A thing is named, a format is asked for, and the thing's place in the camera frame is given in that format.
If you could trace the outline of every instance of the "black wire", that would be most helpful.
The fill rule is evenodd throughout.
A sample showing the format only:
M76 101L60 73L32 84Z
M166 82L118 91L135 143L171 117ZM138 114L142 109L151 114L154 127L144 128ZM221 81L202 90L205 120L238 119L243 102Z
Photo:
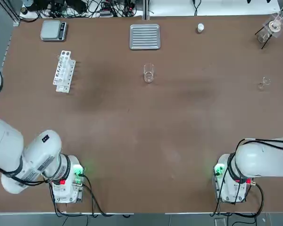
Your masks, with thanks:
M241 181L241 176L240 176L240 179L239 179L239 186L238 186L238 191L237 191L237 194L236 194L234 205L236 205L237 197L238 197L238 194L239 194L239 191L240 191L240 185L241 185L240 181Z
M99 209L101 215L103 215L104 217L111 217L111 216L113 216L113 215L111 215L111 214L106 214L106 213L104 213L104 212L102 211L102 209L100 208L100 205L99 205L98 201L96 200L96 198L95 198L95 196L94 196L94 194L93 194L93 192L92 192L92 187L91 187L91 183L90 183L89 178L88 178L86 175L82 175L82 174L79 175L79 176L83 176L84 178L87 179L90 188L89 188L88 186L86 186L85 184L83 184L83 187L85 187L85 188L87 189L87 191L90 193L91 198L94 200L95 205L98 207L98 209Z
M241 224L248 224L248 225L253 225L253 224L256 223L256 225L257 225L257 217L254 217L254 222L236 221L236 222L234 222L234 223L232 224L232 226L234 226L235 224L238 224L238 223L241 223Z
M55 209L55 213L56 213L56 216L57 217L62 217L60 215L63 215L63 216L66 216L66 217L80 217L80 216L85 216L86 214L66 214L66 213L62 213L57 205L56 205L56 201L55 201L55 196L54 196L54 193L53 193L53 190L52 190L52 185L51 183L49 183L49 191L50 191L50 196L51 196L51 200L52 200L52 203L53 203L53 206L54 206L54 209Z
M260 208L258 209L258 211L254 214L254 215L245 215L242 213L234 213L235 215L238 215L240 217L244 217L244 218L256 218L257 216L260 215L260 213L262 212L263 206L264 206L264 193L262 188L260 187L260 185L258 185L256 183L256 187L259 189L260 193L261 193L261 204L260 204Z
M66 223L67 220L68 220L68 217L66 217L66 219L64 220L62 226L64 226L64 224Z
M267 142L276 142L276 143L283 143L283 140L266 140L266 139L257 139L258 141L267 141Z
M249 185L249 188L244 196L244 200L246 201L246 197L248 196L249 192L250 192L250 189L251 189L251 185Z
M2 174L7 174L8 172L6 172L5 170L0 168L0 173ZM22 180L17 178L16 176L11 177L13 180L23 184L23 185L27 185L27 186L37 186L43 183L47 183L48 180L44 180L44 181L26 181L26 180Z
M111 215L111 214L106 214L106 213L104 213L104 212L102 211L102 209L100 208L99 203L98 203L98 201L96 200L96 198L95 198L95 196L94 196L92 190L91 190L88 186L86 186L86 185L83 184L83 187L86 188L87 191L88 191L88 192L91 194L91 196L93 197L94 202L95 202L95 205L98 207L98 209L99 209L101 215L103 215L104 217L111 217L111 216L113 216L113 215Z
M194 16L197 16L197 13L198 13L198 7L200 6L200 4L201 4L201 0L200 0L199 4L198 4L198 5L197 5L197 7L196 7L196 5L195 5L195 0L193 0L193 5L194 5L194 7L195 7Z
M33 19L33 20L25 20L23 17L20 17L20 19L21 19L21 21L23 21L23 22L26 22L26 23L32 23L32 22L35 22L37 19L39 19L39 18L35 18L35 19Z
M272 144L269 144L269 143L266 143L266 142L263 142L263 141L259 141L259 140L250 140L250 141L245 142L243 145L246 145L246 144L249 144L249 143L259 143L259 144L262 144L262 145L266 145L266 146L270 146L270 147L273 147L273 148L276 148L276 149L283 150L283 147L272 145Z
M245 140L245 139L242 139L242 140L240 140L240 141L238 142L238 144L237 144L237 146L236 146L236 151L237 151L239 145L241 144L241 142L243 142L244 140ZM223 187L223 184L224 184L224 182L225 182L225 175L226 175L226 173L227 173L227 171L228 171L228 168L229 168L229 165L227 165L227 167L226 167L226 170L225 170L225 173L224 173L222 182L221 182L221 187L220 187L220 190L219 190L219 197L218 197L218 199L217 199L216 208L215 208L213 214L210 214L211 217L213 217L213 216L216 215L216 212L217 212L217 209L218 209L218 206L219 206L219 202L220 202L222 187Z

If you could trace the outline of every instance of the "brown table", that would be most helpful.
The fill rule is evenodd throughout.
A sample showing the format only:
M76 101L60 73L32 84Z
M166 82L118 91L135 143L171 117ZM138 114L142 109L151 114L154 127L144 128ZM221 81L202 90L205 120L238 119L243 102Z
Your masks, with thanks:
M4 64L0 118L28 144L46 129L87 168L105 212L212 212L212 169L243 137L283 137L283 34L264 50L254 33L267 16L151 18L161 49L131 51L140 18L69 19L67 40L42 42L42 20L12 35ZM202 34L195 29L205 25ZM76 60L69 94L52 85L61 50ZM142 67L155 66L146 84ZM266 91L257 84L271 79ZM283 211L283 178L258 178L264 211ZM246 203L223 211L258 209ZM52 212L46 185L19 195L0 183L0 212ZM91 212L88 194L69 212Z

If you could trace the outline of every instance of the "gray floor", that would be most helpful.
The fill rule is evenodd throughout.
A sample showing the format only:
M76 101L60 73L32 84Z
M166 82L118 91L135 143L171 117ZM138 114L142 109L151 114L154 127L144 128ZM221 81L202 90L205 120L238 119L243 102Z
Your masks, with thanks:
M216 218L209 214L134 214L130 218L124 218L122 215L115 215L109 218L98 216L97 218L88 217L89 226L214 226ZM42 215L0 215L0 226L62 226L66 217L58 218L54 214ZM230 216L228 225L231 226L236 221L254 222L253 219L245 219L238 216ZM87 217L68 218L64 226L85 226ZM258 226L283 226L283 213L261 214L257 217Z

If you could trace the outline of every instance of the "metal tray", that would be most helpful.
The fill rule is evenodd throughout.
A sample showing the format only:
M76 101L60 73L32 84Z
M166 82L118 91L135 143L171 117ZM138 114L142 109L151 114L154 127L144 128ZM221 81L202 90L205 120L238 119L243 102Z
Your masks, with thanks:
M158 24L133 24L130 26L130 49L159 49Z

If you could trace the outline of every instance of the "glass beaker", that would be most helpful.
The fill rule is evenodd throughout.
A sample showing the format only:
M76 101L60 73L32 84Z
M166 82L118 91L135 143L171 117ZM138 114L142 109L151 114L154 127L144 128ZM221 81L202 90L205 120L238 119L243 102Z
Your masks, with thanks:
M258 33L258 41L260 43L265 43L268 38L271 36L272 34L268 31L267 28L263 28L261 31L259 31Z
M151 83L154 80L154 65L146 63L143 67L143 75L146 83Z
M265 86L268 86L268 85L270 85L270 79L267 78L267 77L263 77L262 82L260 82L260 83L258 84L258 89L259 89L260 91L263 91L264 88L265 88Z

